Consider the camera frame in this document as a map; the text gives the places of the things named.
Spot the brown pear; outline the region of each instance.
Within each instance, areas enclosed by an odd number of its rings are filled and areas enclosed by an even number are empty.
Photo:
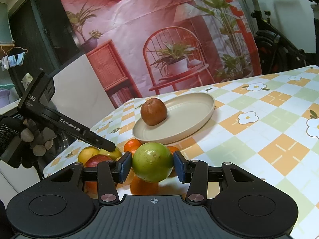
[[[141,117],[149,126],[157,125],[167,118],[167,108],[160,99],[149,99],[141,106]]]

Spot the black gloved hand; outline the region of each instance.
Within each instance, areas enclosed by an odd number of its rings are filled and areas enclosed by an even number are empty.
[[[22,164],[25,168],[31,168],[37,164],[38,156],[43,156],[53,145],[56,134],[45,127],[42,131],[31,119],[21,121],[10,117],[0,117],[0,156],[5,152],[13,139],[19,137],[28,144],[19,148],[21,153],[11,162],[11,166],[18,168]]]

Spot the red apple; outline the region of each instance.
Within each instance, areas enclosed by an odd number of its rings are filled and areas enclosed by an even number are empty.
[[[155,126],[167,118],[167,107],[158,98],[149,99],[141,106],[141,118],[149,126]]]
[[[96,167],[98,163],[112,160],[110,157],[105,155],[95,155],[92,156],[87,162],[85,163],[84,167]],[[97,182],[85,182],[87,191],[92,194],[98,194],[98,183]]]

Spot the white flower pot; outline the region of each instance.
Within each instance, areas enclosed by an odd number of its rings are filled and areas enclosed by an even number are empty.
[[[177,75],[188,70],[187,59],[184,58],[181,61],[168,65],[169,72],[171,75]]]

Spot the table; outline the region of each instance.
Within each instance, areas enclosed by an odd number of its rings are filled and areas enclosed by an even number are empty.
[[[319,67],[250,77],[161,94],[166,101],[186,93],[205,92],[216,100],[211,119],[196,133],[172,145],[187,159],[210,166],[233,162],[289,194],[299,217],[294,239],[319,236]],[[123,150],[132,138],[140,106],[149,98],[131,99],[97,123],[92,130]],[[45,177],[77,161],[88,144],[75,141],[45,169]],[[185,195],[188,185],[170,177],[159,194]],[[129,185],[118,188],[120,198]],[[219,193],[208,185],[208,198]]]

